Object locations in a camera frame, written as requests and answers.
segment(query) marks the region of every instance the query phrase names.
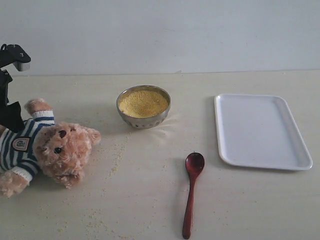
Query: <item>white table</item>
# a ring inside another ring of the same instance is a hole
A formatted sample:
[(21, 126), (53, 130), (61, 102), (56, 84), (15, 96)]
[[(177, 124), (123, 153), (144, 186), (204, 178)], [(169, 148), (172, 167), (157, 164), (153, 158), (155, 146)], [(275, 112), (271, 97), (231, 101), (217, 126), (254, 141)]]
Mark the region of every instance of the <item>white table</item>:
[[(185, 158), (205, 157), (194, 196), (194, 240), (317, 240), (320, 219), (320, 71), (16, 77), (9, 99), (45, 98), (56, 121), (102, 134), (84, 181), (65, 189), (39, 174), (0, 198), (2, 240), (182, 239), (189, 191)], [(134, 130), (116, 98), (150, 84), (167, 90), (165, 122)], [(214, 96), (272, 94), (287, 100), (313, 159), (308, 171), (235, 168), (219, 158)]]

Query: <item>stainless steel bowl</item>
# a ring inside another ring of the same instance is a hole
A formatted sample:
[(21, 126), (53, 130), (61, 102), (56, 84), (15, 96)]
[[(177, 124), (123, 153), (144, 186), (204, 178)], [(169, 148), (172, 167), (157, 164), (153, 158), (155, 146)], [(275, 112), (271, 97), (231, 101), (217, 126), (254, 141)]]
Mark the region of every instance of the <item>stainless steel bowl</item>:
[[(137, 117), (132, 117), (132, 116), (124, 114), (119, 109), (119, 105), (120, 105), (121, 101), (125, 97), (130, 95), (131, 93), (134, 93), (134, 92), (140, 91), (140, 90), (154, 91), (154, 92), (161, 94), (168, 102), (168, 107), (160, 114), (155, 115), (155, 116), (151, 116), (151, 117), (137, 118)], [(168, 113), (170, 110), (170, 105), (171, 105), (171, 98), (170, 98), (169, 94), (165, 90), (163, 90), (162, 88), (157, 87), (157, 86), (152, 86), (152, 85), (139, 85), (139, 86), (131, 87), (131, 88), (125, 90), (124, 92), (122, 92), (116, 100), (116, 108), (117, 108), (120, 116), (122, 117), (122, 119), (128, 125), (136, 128), (136, 129), (150, 129), (150, 128), (153, 128), (153, 127), (161, 124), (168, 116)]]

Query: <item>navy and white striped shirt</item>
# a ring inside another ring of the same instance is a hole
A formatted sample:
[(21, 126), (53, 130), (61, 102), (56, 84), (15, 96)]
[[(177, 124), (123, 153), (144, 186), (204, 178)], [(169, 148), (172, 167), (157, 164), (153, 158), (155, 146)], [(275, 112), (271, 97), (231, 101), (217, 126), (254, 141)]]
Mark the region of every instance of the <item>navy and white striped shirt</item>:
[(55, 124), (53, 111), (38, 111), (23, 121), (24, 130), (14, 133), (6, 129), (0, 137), (0, 173), (12, 170), (27, 181), (40, 171), (33, 151), (36, 135), (42, 127)]

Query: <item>teddy bear head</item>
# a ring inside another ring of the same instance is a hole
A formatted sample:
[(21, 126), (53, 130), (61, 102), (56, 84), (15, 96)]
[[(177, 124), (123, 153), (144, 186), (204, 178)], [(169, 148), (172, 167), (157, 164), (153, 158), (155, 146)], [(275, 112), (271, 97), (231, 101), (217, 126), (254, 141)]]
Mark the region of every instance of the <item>teddy bear head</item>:
[(100, 140), (100, 133), (93, 128), (60, 122), (39, 131), (33, 150), (43, 173), (70, 188), (84, 177), (83, 167)]

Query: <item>red wooden spoon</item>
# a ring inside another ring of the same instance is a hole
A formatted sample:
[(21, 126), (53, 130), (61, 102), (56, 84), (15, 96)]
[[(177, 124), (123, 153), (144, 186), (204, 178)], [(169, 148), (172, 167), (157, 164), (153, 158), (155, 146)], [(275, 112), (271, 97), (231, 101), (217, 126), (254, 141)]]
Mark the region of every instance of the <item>red wooden spoon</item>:
[(204, 157), (198, 153), (193, 152), (188, 155), (185, 160), (185, 168), (189, 175), (190, 190), (188, 196), (188, 202), (186, 203), (186, 209), (184, 214), (182, 236), (184, 239), (189, 239), (191, 235), (192, 216), (194, 208), (194, 188), (197, 177), (200, 175), (205, 167)]

